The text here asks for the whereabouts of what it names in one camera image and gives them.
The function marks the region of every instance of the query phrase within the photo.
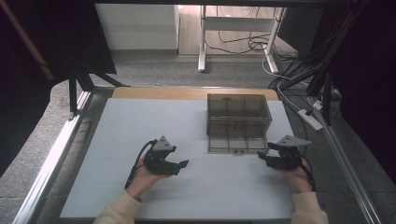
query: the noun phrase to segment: metal stand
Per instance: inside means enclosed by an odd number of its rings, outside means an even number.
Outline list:
[[[272,46],[277,37],[277,31],[282,21],[285,8],[280,7],[276,13],[275,19],[257,19],[257,18],[230,18],[230,17],[207,17],[206,6],[201,6],[201,43],[199,48],[198,72],[205,71],[205,34],[206,30],[212,31],[241,31],[241,32],[271,32],[268,44],[264,47],[265,57],[270,66],[271,72],[277,74],[279,71],[276,67],[272,55]]]

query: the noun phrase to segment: wooden strip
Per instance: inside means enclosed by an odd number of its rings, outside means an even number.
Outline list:
[[[277,101],[277,94],[267,89],[188,88],[188,87],[118,87],[112,98],[206,100],[208,93],[263,94],[268,101]]]

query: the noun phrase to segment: wrist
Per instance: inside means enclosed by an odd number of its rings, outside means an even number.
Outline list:
[[[138,188],[134,183],[131,183],[131,185],[125,189],[125,191],[134,199],[137,201],[141,202],[140,196],[144,193],[141,188]]]

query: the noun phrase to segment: metal frame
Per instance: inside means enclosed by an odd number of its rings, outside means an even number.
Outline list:
[[[58,165],[63,154],[66,152],[66,147],[73,131],[77,128],[81,120],[81,113],[86,108],[87,102],[91,93],[84,91],[78,98],[78,113],[70,120],[68,120],[56,139],[52,149],[49,152],[40,172],[38,173],[35,183],[30,188],[20,211],[15,216],[13,224],[27,224],[32,218],[35,209],[41,199],[41,196],[49,183],[55,168]]]
[[[198,72],[205,71],[205,34],[206,30],[214,31],[251,31],[251,32],[271,32],[268,44],[264,47],[264,54],[273,74],[279,73],[274,57],[272,46],[274,45],[282,22],[285,8],[281,7],[276,13],[275,19],[254,19],[254,18],[228,18],[228,17],[207,17],[206,6],[201,6],[201,42],[199,46]]]
[[[308,98],[310,104],[314,103],[312,97]],[[334,153],[334,157],[337,159],[338,164],[340,165],[341,170],[344,173],[346,181],[351,188],[352,192],[355,194],[357,202],[361,207],[361,211],[363,212],[364,217],[367,220],[367,223],[370,224],[380,224],[382,223],[378,213],[375,210],[375,207],[367,194],[366,189],[363,184],[359,180],[358,176],[353,169],[347,154],[345,153],[340,141],[332,130],[331,126],[326,125],[325,119],[321,116],[320,112],[314,110],[315,115],[319,119],[319,121],[324,124],[323,129],[326,135],[326,138],[332,148],[332,152]]]

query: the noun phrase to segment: aluminum rail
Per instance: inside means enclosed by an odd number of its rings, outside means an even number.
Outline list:
[[[311,105],[314,104],[312,97],[309,97],[308,100]],[[378,213],[375,210],[375,207],[369,195],[367,194],[366,189],[364,188],[363,184],[356,175],[355,170],[353,169],[347,157],[347,154],[345,153],[343,147],[341,146],[340,141],[338,140],[337,136],[332,130],[332,127],[326,124],[326,121],[321,116],[319,111],[315,109],[314,113],[318,118],[318,120],[323,124],[323,130],[327,140],[329,141],[332,152],[334,153],[334,157],[337,159],[338,164],[340,165],[340,168],[344,173],[344,176],[346,178],[349,187],[351,188],[352,192],[355,194],[358,204],[361,207],[361,211],[363,212],[363,215],[367,220],[367,223],[381,224],[382,222],[379,218]]]
[[[65,152],[67,144],[69,143],[70,136],[73,131],[77,128],[79,121],[81,120],[81,111],[87,105],[88,99],[90,98],[91,93],[88,91],[84,91],[78,98],[78,113],[70,120],[68,120],[64,127],[61,130],[61,133],[58,135],[55,143],[52,146],[52,149],[49,152],[48,157],[44,161],[43,166],[41,167],[40,172],[35,178],[35,183],[30,188],[29,193],[27,194],[23,204],[20,208],[20,211],[15,216],[13,224],[27,224],[32,218],[35,209],[43,195],[44,189],[50,181],[50,178],[58,165],[62,155]]]

